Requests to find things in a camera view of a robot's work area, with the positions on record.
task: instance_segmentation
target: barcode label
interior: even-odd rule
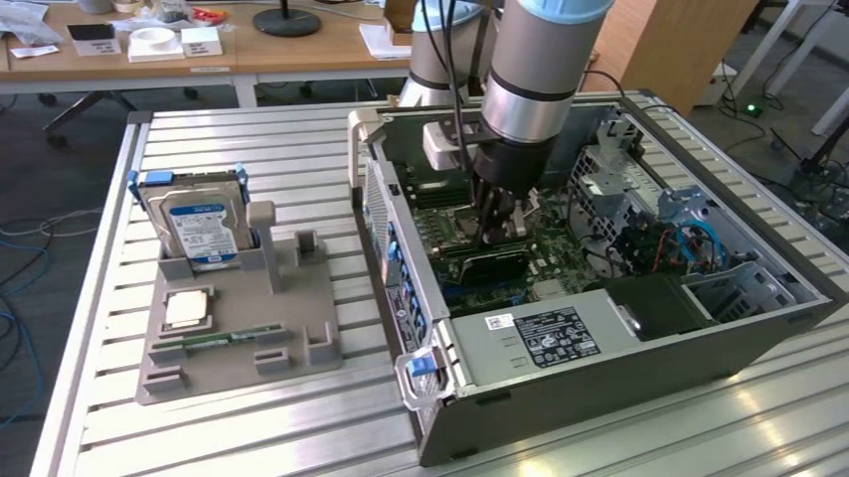
[[[488,316],[488,328],[490,331],[501,330],[502,328],[510,328],[514,325],[514,315],[506,313],[504,315]]]

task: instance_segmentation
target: wooden cabinet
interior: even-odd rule
[[[616,0],[596,42],[593,68],[625,89],[648,88],[683,114],[693,109],[757,0]],[[591,75],[585,91],[615,90]]]

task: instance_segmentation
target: hard drive label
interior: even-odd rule
[[[170,211],[186,257],[198,263],[221,263],[237,257],[237,241],[225,226],[227,210],[221,204],[175,207]]]
[[[517,318],[514,323],[533,363],[540,368],[601,353],[596,340],[572,307]]]

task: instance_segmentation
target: chair wheel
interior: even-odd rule
[[[186,87],[183,89],[183,95],[187,99],[191,99],[194,101],[195,99],[198,99],[198,89],[195,89],[194,87]]]
[[[41,92],[39,93],[39,102],[42,104],[45,104],[46,106],[55,106],[57,105],[57,97],[53,94],[47,94]]]
[[[69,138],[62,134],[49,134],[47,141],[54,149],[62,149],[69,146]]]

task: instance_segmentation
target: white cup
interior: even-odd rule
[[[173,50],[179,47],[177,34],[167,28],[142,28],[130,34],[130,42],[142,44],[157,51]]]

